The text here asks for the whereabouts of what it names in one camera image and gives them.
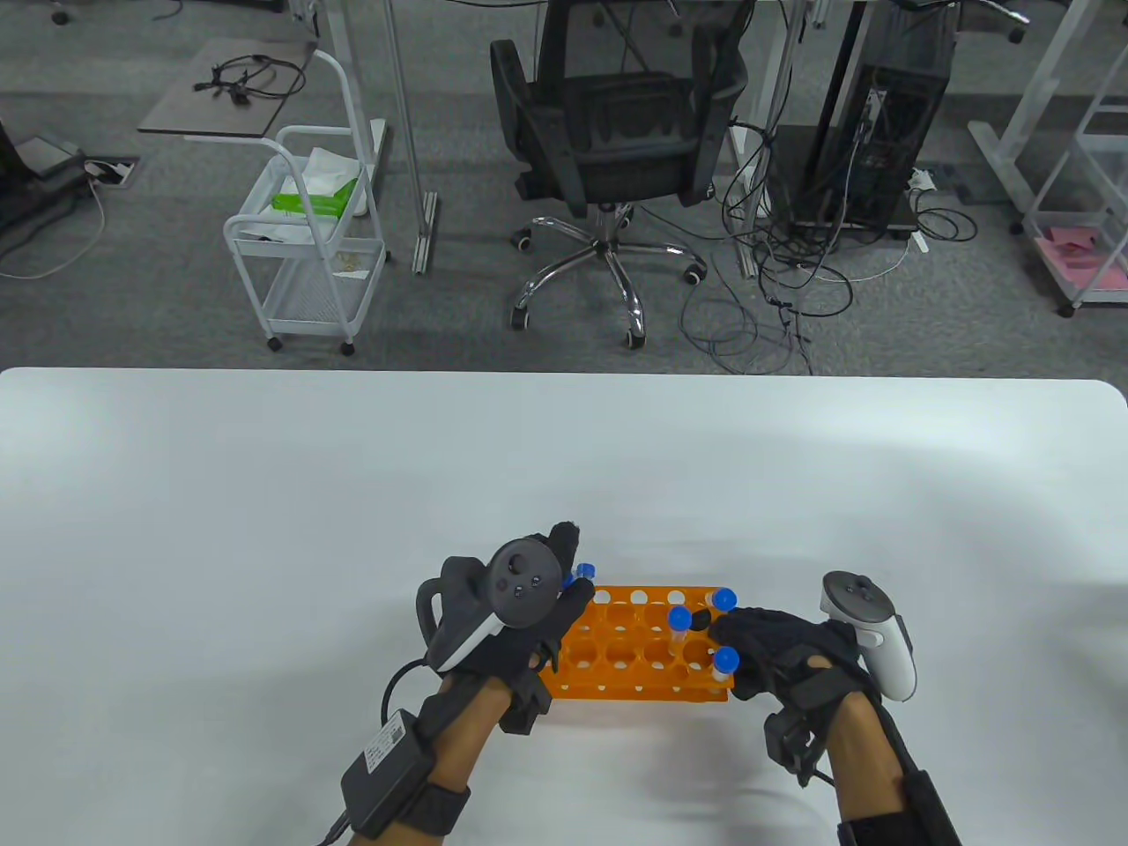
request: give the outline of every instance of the label on battery pack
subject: label on battery pack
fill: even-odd
[[[369,774],[376,772],[380,761],[388,757],[388,754],[396,748],[396,743],[404,739],[407,730],[404,729],[404,717],[400,712],[391,715],[391,719],[377,733],[372,741],[364,747],[364,765]]]

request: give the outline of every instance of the chrome chair base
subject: chrome chair base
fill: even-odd
[[[706,274],[705,261],[691,249],[677,244],[633,244],[619,240],[619,231],[631,224],[634,208],[629,203],[619,205],[601,205],[596,215],[596,231],[589,232],[580,227],[569,223],[557,218],[534,218],[529,226],[519,229],[510,238],[510,243],[522,253],[532,246],[532,228],[552,229],[572,240],[583,244],[583,248],[578,253],[554,262],[539,273],[528,280],[521,288],[521,293],[513,303],[510,315],[510,327],[521,332],[529,327],[529,301],[546,282],[556,279],[563,273],[579,267],[588,261],[602,262],[607,265],[615,284],[619,289],[619,297],[627,311],[627,337],[626,345],[629,350],[637,350],[646,343],[646,317],[643,312],[642,300],[638,292],[631,283],[631,277],[623,268],[619,256],[627,254],[635,255],[663,255],[685,258],[689,265],[681,274],[684,282],[696,285]]]

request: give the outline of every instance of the computer tower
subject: computer tower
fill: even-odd
[[[840,213],[846,191],[846,220],[884,230],[948,88],[960,11],[958,3],[909,12],[882,2],[872,15],[814,184],[826,186],[825,219]]]

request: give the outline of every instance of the forearm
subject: forearm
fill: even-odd
[[[453,793],[465,791],[474,765],[511,698],[509,688],[502,682],[487,681],[469,707],[435,740],[435,767],[428,781]],[[393,822],[376,840],[353,835],[350,846],[439,846],[441,843],[441,837]]]
[[[830,725],[827,755],[843,820],[906,810],[905,772],[864,694],[851,694],[843,702]]]

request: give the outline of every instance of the test tube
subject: test tube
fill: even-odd
[[[591,582],[596,581],[596,565],[587,563],[576,564],[575,570],[569,573],[569,578],[564,580],[564,588],[569,588],[576,579],[587,579]]]
[[[713,654],[713,678],[728,681],[740,667],[740,653],[732,646],[722,646]]]
[[[737,593],[731,588],[717,588],[705,597],[706,603],[728,614],[737,607]]]
[[[680,643],[686,640],[689,627],[694,624],[694,615],[684,605],[670,609],[670,640]]]

